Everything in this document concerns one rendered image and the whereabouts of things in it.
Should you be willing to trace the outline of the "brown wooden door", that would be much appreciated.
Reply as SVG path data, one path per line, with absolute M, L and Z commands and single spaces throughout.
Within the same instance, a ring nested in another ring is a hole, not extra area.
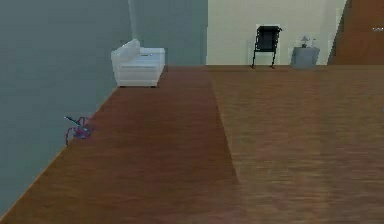
M 329 65 L 384 66 L 384 0 L 347 0 Z

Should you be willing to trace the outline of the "black chair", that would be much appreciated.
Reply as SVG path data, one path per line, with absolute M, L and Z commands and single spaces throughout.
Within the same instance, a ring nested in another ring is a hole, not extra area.
M 256 62 L 256 53 L 272 53 L 272 62 L 270 67 L 274 69 L 276 52 L 279 41 L 279 34 L 282 29 L 279 26 L 259 26 L 256 30 L 254 49 L 253 49 L 253 58 L 251 68 L 255 67 Z

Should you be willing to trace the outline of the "white sofa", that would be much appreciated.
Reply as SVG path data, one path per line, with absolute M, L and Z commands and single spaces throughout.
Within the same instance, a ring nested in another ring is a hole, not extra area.
M 142 47 L 132 39 L 111 52 L 112 69 L 118 87 L 157 87 L 165 67 L 164 48 Z

